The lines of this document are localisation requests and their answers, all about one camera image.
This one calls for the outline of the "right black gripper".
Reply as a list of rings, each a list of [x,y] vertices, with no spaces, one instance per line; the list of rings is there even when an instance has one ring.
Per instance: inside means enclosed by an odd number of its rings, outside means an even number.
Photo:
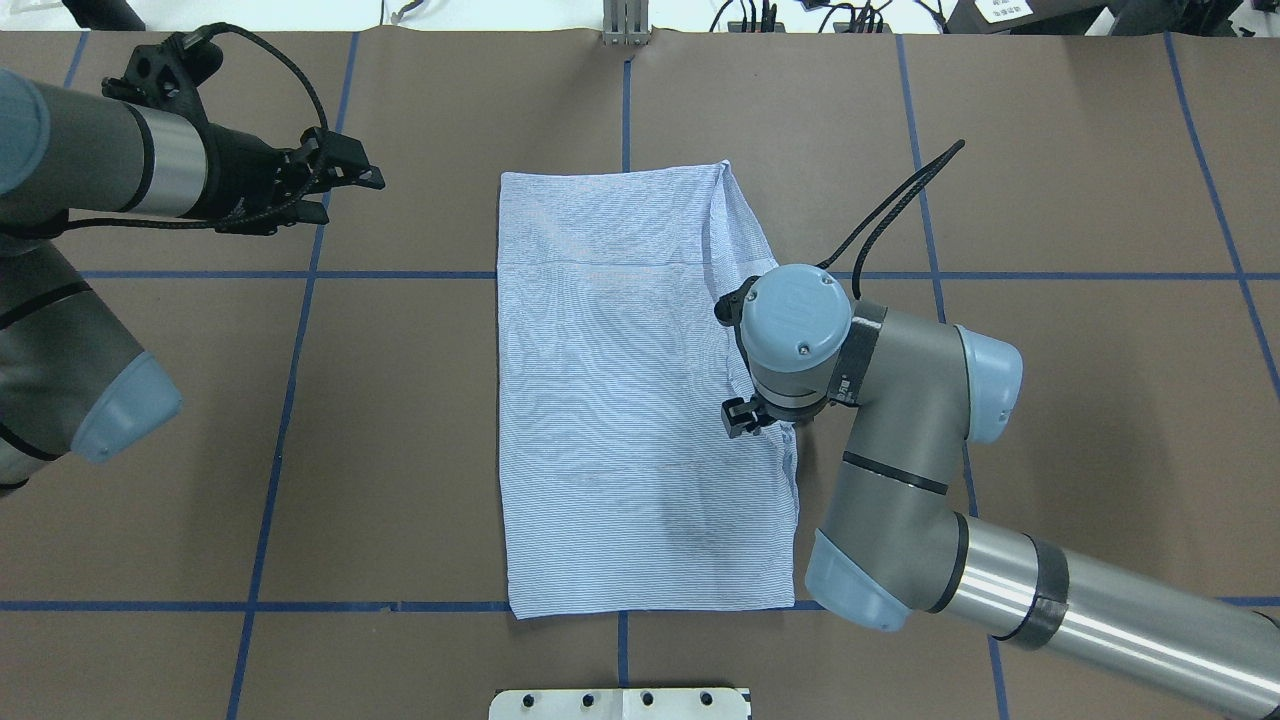
[[[732,397],[721,405],[721,420],[731,439],[744,434],[759,436],[764,428],[780,421],[795,423],[800,418],[799,406],[786,406],[781,404],[781,396],[756,383],[754,370],[748,357],[745,346],[745,329],[742,328],[745,307],[750,299],[754,299],[754,284],[756,281],[745,281],[735,291],[719,296],[714,304],[714,318],[724,328],[733,332],[733,341],[751,379],[753,393],[749,398]]]

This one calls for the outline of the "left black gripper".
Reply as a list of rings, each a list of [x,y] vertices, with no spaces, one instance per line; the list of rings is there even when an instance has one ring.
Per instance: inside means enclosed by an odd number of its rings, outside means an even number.
[[[223,67],[221,29],[178,31],[138,45],[125,69],[100,85],[101,99],[123,111],[140,147],[129,193],[108,206],[101,225],[270,237],[280,228],[329,223],[325,205],[310,200],[312,193],[387,187],[364,145],[332,129],[320,94],[301,67],[253,31],[234,35],[293,76],[314,110],[314,126],[296,146],[276,147],[210,119],[200,90]]]

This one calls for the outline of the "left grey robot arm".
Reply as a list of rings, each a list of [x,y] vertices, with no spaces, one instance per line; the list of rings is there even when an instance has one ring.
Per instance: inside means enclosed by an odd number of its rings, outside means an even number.
[[[316,124],[293,147],[209,118],[201,86],[234,35],[302,86]],[[3,493],[65,456],[106,462],[175,418],[161,363],[65,255],[78,231],[269,237],[323,227],[323,196],[380,191],[384,174],[330,123],[310,78],[265,37],[228,23],[134,47],[97,94],[3,69]]]

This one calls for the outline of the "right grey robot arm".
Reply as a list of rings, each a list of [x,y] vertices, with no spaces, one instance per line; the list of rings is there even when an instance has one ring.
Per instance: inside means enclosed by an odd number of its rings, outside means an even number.
[[[1124,676],[1230,719],[1277,716],[1277,621],[955,512],[966,443],[1009,423],[1023,378],[1011,345],[852,299],[790,264],[722,295],[750,375],[723,402],[730,437],[854,407],[805,584],[832,614],[881,632],[948,614],[993,641]]]

